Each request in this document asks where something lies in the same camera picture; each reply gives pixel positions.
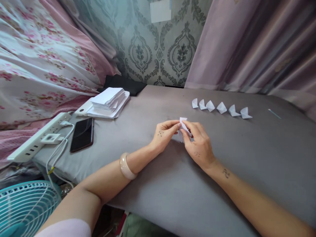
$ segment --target fan grille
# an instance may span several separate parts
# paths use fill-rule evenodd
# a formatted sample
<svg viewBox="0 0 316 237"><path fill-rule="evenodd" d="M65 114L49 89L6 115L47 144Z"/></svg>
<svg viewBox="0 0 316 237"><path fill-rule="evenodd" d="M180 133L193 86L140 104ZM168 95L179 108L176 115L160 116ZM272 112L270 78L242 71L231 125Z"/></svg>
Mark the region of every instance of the fan grille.
<svg viewBox="0 0 316 237"><path fill-rule="evenodd" d="M0 190L0 236L15 226L19 236L34 236L60 202L59 187L43 180Z"/></svg>

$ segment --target white power strip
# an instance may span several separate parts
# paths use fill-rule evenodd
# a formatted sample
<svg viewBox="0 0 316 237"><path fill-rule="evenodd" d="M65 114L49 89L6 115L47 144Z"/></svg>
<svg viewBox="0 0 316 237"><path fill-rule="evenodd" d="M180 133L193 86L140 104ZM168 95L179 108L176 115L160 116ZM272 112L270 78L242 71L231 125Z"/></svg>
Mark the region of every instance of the white power strip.
<svg viewBox="0 0 316 237"><path fill-rule="evenodd" d="M48 124L46 124L41 130L34 134L29 140L23 143L18 149L16 149L7 160L14 162L27 162L33 158L33 156L45 145L40 141L49 133L57 133L62 126L62 121L69 121L71 115L68 113L59 113Z"/></svg>

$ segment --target wrist tattoo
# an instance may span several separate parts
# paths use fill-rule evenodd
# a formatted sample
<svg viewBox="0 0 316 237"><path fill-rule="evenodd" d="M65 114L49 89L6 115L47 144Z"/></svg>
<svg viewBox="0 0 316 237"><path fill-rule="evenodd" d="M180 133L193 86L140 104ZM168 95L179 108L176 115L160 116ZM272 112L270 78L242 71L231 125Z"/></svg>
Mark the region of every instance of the wrist tattoo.
<svg viewBox="0 0 316 237"><path fill-rule="evenodd" d="M225 173L225 177L229 178L230 173L226 169L224 169L222 173Z"/></svg>
<svg viewBox="0 0 316 237"><path fill-rule="evenodd" d="M200 153L194 152L195 156L200 157Z"/></svg>
<svg viewBox="0 0 316 237"><path fill-rule="evenodd" d="M163 133L164 133L164 132L159 131L158 134L157 134L157 136L160 135L160 136L162 137L162 134L163 134Z"/></svg>

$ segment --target phone screen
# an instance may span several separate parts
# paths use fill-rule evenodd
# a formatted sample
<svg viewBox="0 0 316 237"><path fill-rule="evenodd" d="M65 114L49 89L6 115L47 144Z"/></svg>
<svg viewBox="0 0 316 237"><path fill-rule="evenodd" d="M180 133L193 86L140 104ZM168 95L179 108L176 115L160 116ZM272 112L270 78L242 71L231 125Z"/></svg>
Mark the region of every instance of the phone screen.
<svg viewBox="0 0 316 237"><path fill-rule="evenodd" d="M93 144L93 118L76 123L73 133L70 152L76 152Z"/></svg>

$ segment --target paper stack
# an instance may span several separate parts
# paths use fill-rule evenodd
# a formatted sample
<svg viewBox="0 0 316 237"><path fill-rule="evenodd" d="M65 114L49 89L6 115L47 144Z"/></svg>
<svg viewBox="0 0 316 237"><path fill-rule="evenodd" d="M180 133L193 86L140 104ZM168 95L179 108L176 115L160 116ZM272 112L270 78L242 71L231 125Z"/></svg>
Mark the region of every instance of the paper stack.
<svg viewBox="0 0 316 237"><path fill-rule="evenodd" d="M91 98L92 108L88 110L89 117L117 118L130 98L130 93L123 88L107 88L96 97Z"/></svg>

